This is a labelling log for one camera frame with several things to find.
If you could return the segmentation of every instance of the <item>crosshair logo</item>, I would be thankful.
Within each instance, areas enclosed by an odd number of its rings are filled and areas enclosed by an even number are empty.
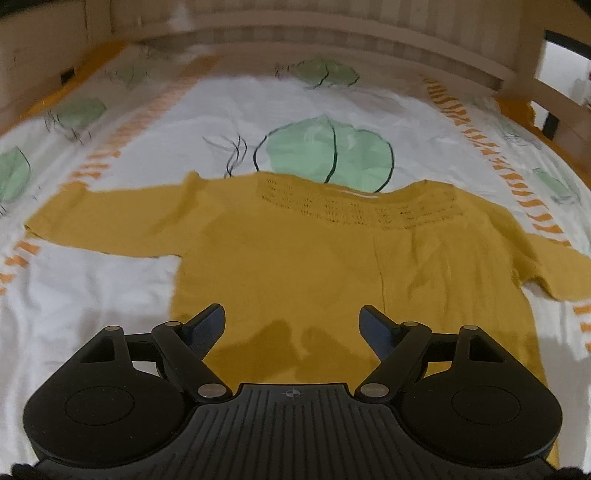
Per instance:
[[[292,388],[291,390],[285,392],[285,395],[293,400],[294,398],[299,397],[301,395],[301,392],[299,390],[296,390],[295,388]]]

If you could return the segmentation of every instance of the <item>bed rail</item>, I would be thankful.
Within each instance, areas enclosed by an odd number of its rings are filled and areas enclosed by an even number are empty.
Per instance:
[[[347,48],[428,66],[533,100],[591,147],[591,112],[535,78],[545,30],[591,44],[591,18],[572,0],[63,0],[0,19],[0,128],[89,47],[184,35]]]

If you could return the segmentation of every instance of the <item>wooden slat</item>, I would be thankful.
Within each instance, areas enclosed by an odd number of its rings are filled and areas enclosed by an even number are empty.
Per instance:
[[[532,79],[531,99],[564,122],[583,141],[591,140],[591,112],[539,80]]]
[[[476,34],[482,0],[459,0],[459,2],[457,10],[461,15],[459,44],[470,51],[477,51]]]
[[[316,31],[316,35],[314,36],[316,39],[316,43],[321,45],[334,45],[335,44],[335,34],[329,31],[326,31],[322,28],[319,28]]]
[[[304,29],[298,27],[290,27],[285,29],[285,41],[300,43],[304,40]]]
[[[285,28],[283,27],[273,27],[273,40],[274,41],[284,41],[285,40]]]
[[[365,37],[362,35],[348,34],[345,44],[350,48],[365,48]]]
[[[94,47],[111,39],[110,0],[86,0],[86,36],[88,46]]]
[[[163,2],[162,0],[141,0],[141,15],[142,22],[145,24],[158,23],[168,19],[165,14],[166,10],[170,10],[170,2]]]
[[[368,18],[370,20],[379,20],[382,14],[382,0],[368,0]]]
[[[385,53],[386,55],[392,55],[393,45],[389,41],[378,39],[376,42],[376,51]]]
[[[304,34],[307,38],[311,37],[308,31]],[[490,88],[487,88],[483,85],[479,85],[478,83],[465,79],[462,77],[455,76],[449,72],[445,72],[443,70],[439,70],[437,68],[433,68],[429,65],[425,64],[417,64],[410,62],[408,60],[404,60],[401,58],[395,58],[394,56],[384,55],[382,53],[376,53],[372,51],[366,50],[353,50],[351,48],[340,48],[340,47],[332,47],[327,45],[318,45],[313,44],[313,42],[307,42],[306,45],[306,52],[308,55],[325,55],[325,56],[335,56],[339,57],[341,55],[347,55],[348,57],[356,58],[359,61],[370,63],[374,65],[380,65],[381,68],[385,69],[385,71],[392,71],[393,75],[396,75],[401,68],[412,68],[417,72],[421,72],[430,77],[438,78],[442,84],[444,85],[455,85],[459,90],[465,92],[467,95],[475,95],[475,96],[490,96],[494,93],[494,91]],[[275,43],[275,42],[267,42],[265,43],[265,48],[268,51],[276,51],[277,53],[285,54],[285,52],[293,51],[295,53],[301,54],[301,44],[290,44],[290,43]],[[220,48],[220,54],[223,54],[225,48]],[[233,54],[239,53],[244,51],[245,53],[252,53],[252,46],[248,44],[233,44],[228,47],[228,52],[232,52]]]
[[[138,0],[111,0],[111,15],[113,31],[134,28],[136,17],[141,16],[141,4]]]
[[[382,9],[379,16],[380,22],[389,25],[398,25],[401,0],[382,0]]]
[[[400,27],[408,28],[410,23],[410,10],[413,0],[402,0],[400,9],[398,10],[398,25]]]
[[[409,5],[408,10],[408,27],[411,30],[418,32],[425,32],[427,28],[427,18],[429,13],[429,0],[407,0]],[[421,61],[421,50],[418,48],[407,46],[404,49],[404,58]]]
[[[318,9],[317,11],[322,13],[335,13],[339,8],[339,0],[317,0]]]
[[[441,0],[430,0],[427,7],[427,25],[423,29],[423,33],[427,35],[435,35],[437,29],[437,13],[439,11],[439,3]]]
[[[273,9],[275,7],[275,0],[253,0],[253,1],[254,1],[254,8],[258,8],[261,10]]]
[[[242,27],[242,39],[241,41],[249,42],[254,40],[254,29],[256,27]]]
[[[172,33],[181,33],[183,31],[199,30],[200,28],[256,27],[269,25],[332,28],[338,31],[370,35],[439,53],[440,55],[449,57],[453,60],[471,65],[478,70],[487,72],[502,80],[510,79],[514,76],[514,72],[510,69],[486,59],[481,55],[470,52],[465,48],[441,41],[438,38],[412,31],[408,28],[393,27],[372,20],[362,20],[346,17],[344,15],[327,15],[319,12],[223,12],[218,14],[199,15],[198,17],[190,19],[190,23],[185,21],[182,24],[176,24],[174,21],[168,21],[158,25],[146,25],[144,28],[136,28],[131,31],[120,32],[119,35],[128,40],[140,40],[143,38],[157,37]]]
[[[201,31],[199,31],[199,34],[200,34],[201,39],[197,43],[203,43],[205,45],[209,45],[209,44],[217,42],[216,33],[211,28],[208,28],[206,30],[201,30]]]
[[[227,28],[223,30],[224,41],[227,43],[237,42],[242,40],[241,28]]]
[[[456,0],[439,0],[437,3],[437,25],[435,35],[445,40],[451,40],[455,16]]]
[[[27,89],[18,98],[3,97],[2,85],[0,82],[0,132],[3,132],[11,125],[18,122],[22,113],[31,105],[38,102],[40,98],[50,95],[61,87],[59,74],[45,78],[33,88]]]
[[[482,41],[480,42],[480,53],[490,59],[494,56],[496,44],[501,32],[501,22],[504,11],[501,10],[501,2],[486,1],[480,16],[480,30]]]
[[[197,14],[200,14],[215,12],[222,9],[223,6],[220,0],[196,0],[195,2],[193,2],[192,11],[194,11]]]
[[[428,15],[429,0],[411,0],[408,27],[418,32],[425,32]]]
[[[584,14],[575,2],[561,0],[525,0],[534,8],[534,22],[546,29],[568,35],[579,42],[591,45],[591,18]]]
[[[242,9],[242,0],[223,0],[224,11],[233,11]]]
[[[589,166],[589,155],[591,154],[591,139],[585,144],[585,140],[580,138],[576,133],[574,133],[564,122],[560,122],[558,128],[556,129],[556,133],[554,134],[553,138],[554,143],[556,143],[560,148],[562,148],[568,155],[576,159],[581,167],[581,165],[588,167]],[[572,165],[572,162],[569,163],[568,159],[564,158],[561,154],[563,160],[565,160],[569,166],[575,171],[575,173],[585,182],[584,174],[581,175],[580,168],[577,170],[576,166]]]
[[[347,41],[350,40],[351,37],[356,36],[355,34],[348,34],[345,32],[335,32],[334,35],[335,39],[333,40],[333,45],[337,45],[339,47],[348,47]]]
[[[349,14],[356,18],[367,18],[369,12],[369,0],[351,0]]]
[[[519,48],[519,29],[521,28],[522,0],[498,0],[501,16],[501,34],[491,58],[498,63],[513,68]]]
[[[80,61],[85,23],[83,1],[51,2],[0,18],[0,109]]]
[[[308,2],[306,0],[285,0],[287,10],[306,10]]]
[[[255,28],[253,30],[252,39],[254,41],[272,40],[273,39],[273,28],[272,27]]]

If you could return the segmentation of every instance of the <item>mattress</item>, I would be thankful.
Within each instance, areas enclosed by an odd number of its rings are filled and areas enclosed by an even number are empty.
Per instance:
[[[507,208],[527,232],[591,256],[591,192],[568,165],[494,99],[412,69],[293,49],[129,46],[46,107],[0,138],[12,174],[0,184],[0,471],[35,462],[21,414],[43,381],[106,325],[140,333],[166,321],[173,293],[177,257],[27,238],[23,222],[65,183],[100,191],[177,184],[193,170],[206,179],[248,175],[270,168],[257,145],[278,130],[299,141],[293,127],[302,122],[337,125],[352,141],[369,131],[391,146],[376,147],[394,162],[380,191],[451,183]],[[590,469],[591,300],[558,302],[535,284],[524,293],[537,329],[531,341],[564,412],[560,463]]]

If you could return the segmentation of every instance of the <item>knitted sweater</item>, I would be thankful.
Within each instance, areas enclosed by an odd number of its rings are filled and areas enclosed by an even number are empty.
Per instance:
[[[232,387],[356,386],[378,362],[359,334],[365,304],[435,332],[479,325],[543,380],[520,286],[591,297],[590,259],[435,181],[385,194],[262,172],[112,192],[70,185],[27,228],[69,247],[181,257],[170,317],[224,306],[226,332],[206,363]]]

